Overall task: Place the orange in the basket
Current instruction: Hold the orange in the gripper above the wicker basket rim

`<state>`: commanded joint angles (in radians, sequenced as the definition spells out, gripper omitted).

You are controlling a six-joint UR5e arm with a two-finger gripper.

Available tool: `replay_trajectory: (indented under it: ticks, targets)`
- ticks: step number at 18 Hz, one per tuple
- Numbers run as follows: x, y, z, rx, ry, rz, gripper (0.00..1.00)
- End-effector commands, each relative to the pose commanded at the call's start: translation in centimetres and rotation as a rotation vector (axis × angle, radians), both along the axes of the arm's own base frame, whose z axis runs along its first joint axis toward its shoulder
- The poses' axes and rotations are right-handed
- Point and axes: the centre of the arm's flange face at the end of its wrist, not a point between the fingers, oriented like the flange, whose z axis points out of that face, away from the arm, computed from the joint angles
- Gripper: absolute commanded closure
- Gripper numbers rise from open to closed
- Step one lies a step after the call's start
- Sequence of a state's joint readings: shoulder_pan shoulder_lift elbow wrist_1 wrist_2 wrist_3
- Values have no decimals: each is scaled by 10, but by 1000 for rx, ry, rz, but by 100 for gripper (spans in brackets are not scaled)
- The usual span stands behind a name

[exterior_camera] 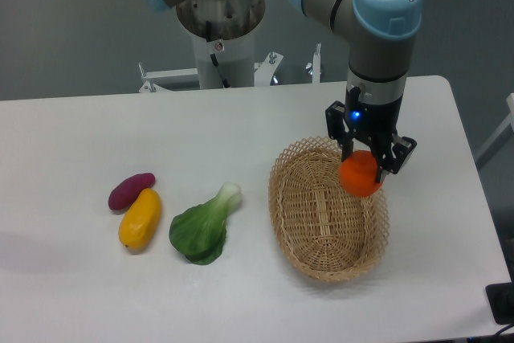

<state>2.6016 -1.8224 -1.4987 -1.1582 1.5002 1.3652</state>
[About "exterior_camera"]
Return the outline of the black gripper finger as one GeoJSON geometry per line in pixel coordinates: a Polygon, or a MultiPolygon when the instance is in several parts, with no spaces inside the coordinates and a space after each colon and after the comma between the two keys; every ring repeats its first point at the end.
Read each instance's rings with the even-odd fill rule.
{"type": "Polygon", "coordinates": [[[345,161],[353,153],[353,133],[345,126],[345,106],[334,101],[325,110],[328,136],[336,141],[341,150],[341,161],[345,161]]]}
{"type": "Polygon", "coordinates": [[[396,133],[371,136],[371,153],[377,163],[375,182],[384,182],[388,174],[398,174],[417,147],[417,141],[396,133]]]}

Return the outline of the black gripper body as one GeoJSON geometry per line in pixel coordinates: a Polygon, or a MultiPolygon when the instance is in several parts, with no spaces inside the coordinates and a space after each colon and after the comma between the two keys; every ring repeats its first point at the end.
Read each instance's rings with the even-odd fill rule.
{"type": "Polygon", "coordinates": [[[360,100],[363,95],[364,92],[359,88],[346,92],[346,124],[349,131],[363,143],[392,142],[394,135],[398,134],[397,122],[402,97],[387,104],[367,104],[360,100]]]}

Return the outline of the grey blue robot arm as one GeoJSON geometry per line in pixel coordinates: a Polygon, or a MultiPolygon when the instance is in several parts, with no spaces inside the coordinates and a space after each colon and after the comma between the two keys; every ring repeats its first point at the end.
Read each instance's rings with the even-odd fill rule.
{"type": "MultiPolygon", "coordinates": [[[[288,0],[302,15],[326,26],[349,45],[345,99],[325,113],[328,135],[347,159],[355,142],[366,145],[382,182],[406,164],[414,139],[397,131],[423,0],[288,0]]],[[[200,43],[203,88],[255,83],[253,52],[240,43],[262,22],[264,0],[147,0],[155,10],[175,9],[182,26],[200,43]]]]}

